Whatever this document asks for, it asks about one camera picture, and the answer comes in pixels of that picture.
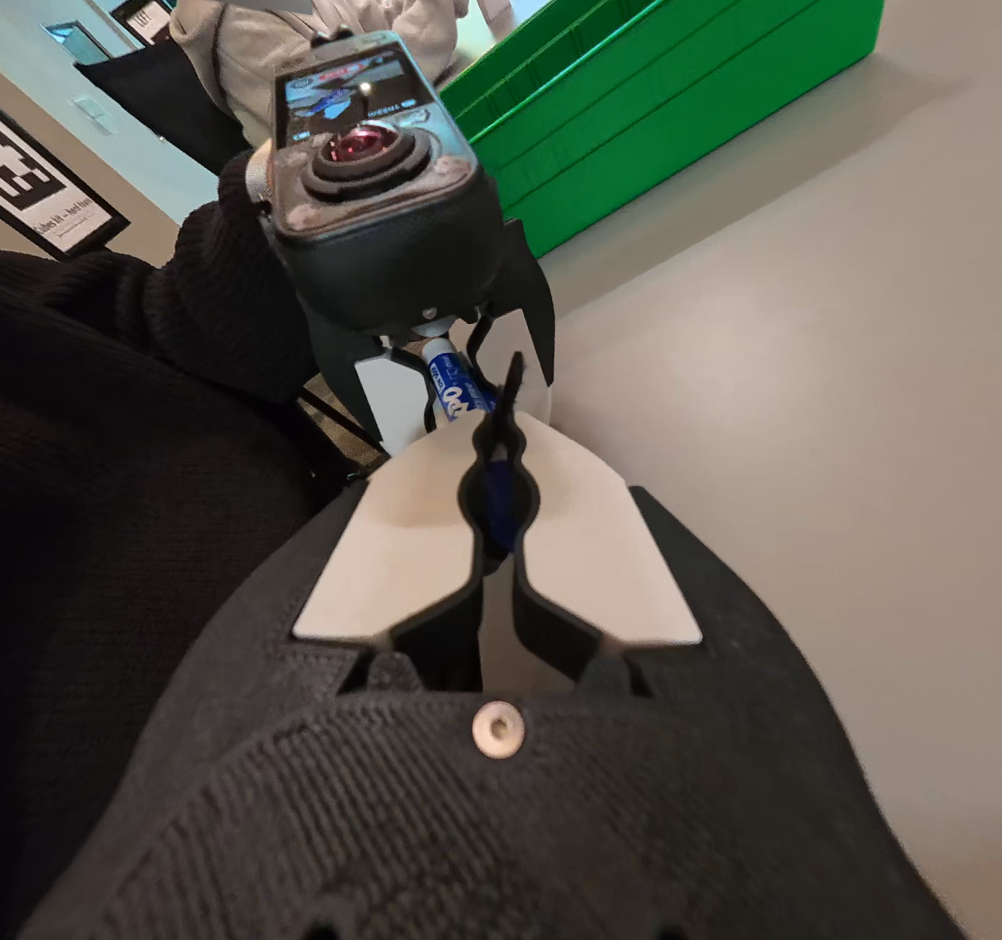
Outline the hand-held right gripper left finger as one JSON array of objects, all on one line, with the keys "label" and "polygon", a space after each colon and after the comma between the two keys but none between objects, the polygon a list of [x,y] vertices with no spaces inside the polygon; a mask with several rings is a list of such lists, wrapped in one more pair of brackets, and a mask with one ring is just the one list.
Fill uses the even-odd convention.
[{"label": "hand-held right gripper left finger", "polygon": [[476,534],[459,487],[475,464],[481,422],[445,424],[369,478],[294,621],[296,640],[389,646],[408,621],[479,587]]}]

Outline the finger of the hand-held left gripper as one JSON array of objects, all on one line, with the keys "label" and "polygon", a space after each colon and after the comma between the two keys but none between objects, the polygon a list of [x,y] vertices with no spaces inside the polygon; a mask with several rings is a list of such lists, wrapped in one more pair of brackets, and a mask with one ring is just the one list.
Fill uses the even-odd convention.
[{"label": "finger of the hand-held left gripper", "polygon": [[424,358],[388,346],[378,356],[356,363],[380,443],[394,457],[438,426],[437,392]]},{"label": "finger of the hand-held left gripper", "polygon": [[497,388],[505,382],[513,355],[522,353],[524,368],[516,411],[550,424],[552,386],[546,383],[523,312],[516,310],[495,319],[478,346],[472,344],[473,334],[473,330],[468,333],[466,355],[477,363],[487,383]]}]

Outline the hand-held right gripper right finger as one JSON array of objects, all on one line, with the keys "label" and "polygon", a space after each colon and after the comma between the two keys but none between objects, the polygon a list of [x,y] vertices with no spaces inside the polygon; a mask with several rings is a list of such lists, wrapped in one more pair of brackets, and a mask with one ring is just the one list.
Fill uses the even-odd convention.
[{"label": "hand-held right gripper right finger", "polygon": [[533,517],[515,556],[513,621],[539,658],[692,646],[701,631],[625,480],[596,454],[517,413]]}]

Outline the blue dry erase marker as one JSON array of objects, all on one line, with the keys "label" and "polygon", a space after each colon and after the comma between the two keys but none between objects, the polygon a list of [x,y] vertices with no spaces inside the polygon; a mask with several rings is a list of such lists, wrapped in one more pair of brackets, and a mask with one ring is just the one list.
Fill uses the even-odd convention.
[{"label": "blue dry erase marker", "polygon": [[476,383],[454,345],[445,339],[428,342],[422,352],[430,370],[438,402],[446,419],[458,421],[481,413],[473,423],[473,462],[458,486],[458,506],[470,524],[486,571],[506,558],[522,557],[523,539],[539,507],[539,493],[523,456],[527,437],[516,420],[516,399],[525,371],[525,359],[516,352],[506,378],[494,397]]}]

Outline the green plastic bin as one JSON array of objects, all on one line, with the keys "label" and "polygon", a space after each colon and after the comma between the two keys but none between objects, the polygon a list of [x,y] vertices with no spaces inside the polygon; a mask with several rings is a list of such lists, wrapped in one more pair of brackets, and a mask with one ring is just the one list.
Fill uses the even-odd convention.
[{"label": "green plastic bin", "polygon": [[441,92],[541,257],[874,50],[885,0],[552,0]]}]

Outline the person's left forearm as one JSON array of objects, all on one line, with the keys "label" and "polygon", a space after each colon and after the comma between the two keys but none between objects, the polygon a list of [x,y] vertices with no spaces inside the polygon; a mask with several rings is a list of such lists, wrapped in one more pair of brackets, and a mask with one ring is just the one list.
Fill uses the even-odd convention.
[{"label": "person's left forearm", "polygon": [[318,372],[289,274],[261,229],[245,175],[252,154],[224,167],[217,199],[184,219],[163,269],[171,362],[273,404],[300,395]]}]

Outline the person's black sweater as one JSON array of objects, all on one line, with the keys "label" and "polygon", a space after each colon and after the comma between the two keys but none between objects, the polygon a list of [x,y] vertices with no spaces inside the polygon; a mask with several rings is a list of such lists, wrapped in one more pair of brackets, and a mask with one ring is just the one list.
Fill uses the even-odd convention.
[{"label": "person's black sweater", "polygon": [[349,474],[297,398],[169,360],[164,266],[2,254],[2,938],[207,622]]}]

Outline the black office chair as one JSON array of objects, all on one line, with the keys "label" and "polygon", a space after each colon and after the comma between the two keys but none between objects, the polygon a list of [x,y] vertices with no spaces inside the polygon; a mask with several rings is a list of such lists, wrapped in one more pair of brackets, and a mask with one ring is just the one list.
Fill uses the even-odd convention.
[{"label": "black office chair", "polygon": [[188,57],[173,42],[104,62],[76,63],[74,68],[148,130],[214,175],[249,150],[240,124],[211,100]]}]

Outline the wall light switch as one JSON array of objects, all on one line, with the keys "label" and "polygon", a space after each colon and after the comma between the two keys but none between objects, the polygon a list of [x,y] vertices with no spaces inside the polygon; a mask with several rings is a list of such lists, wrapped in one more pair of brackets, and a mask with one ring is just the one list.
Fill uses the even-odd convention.
[{"label": "wall light switch", "polygon": [[118,133],[117,125],[111,114],[91,95],[75,95],[71,103],[92,123],[96,128],[107,136],[115,136]]}]

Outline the small framed wall poster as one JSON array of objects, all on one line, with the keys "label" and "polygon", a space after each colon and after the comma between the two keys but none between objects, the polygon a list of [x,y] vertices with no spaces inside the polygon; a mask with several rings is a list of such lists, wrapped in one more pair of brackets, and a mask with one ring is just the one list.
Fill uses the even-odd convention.
[{"label": "small framed wall poster", "polygon": [[110,16],[140,45],[171,41],[170,19],[176,0],[125,0]]}]

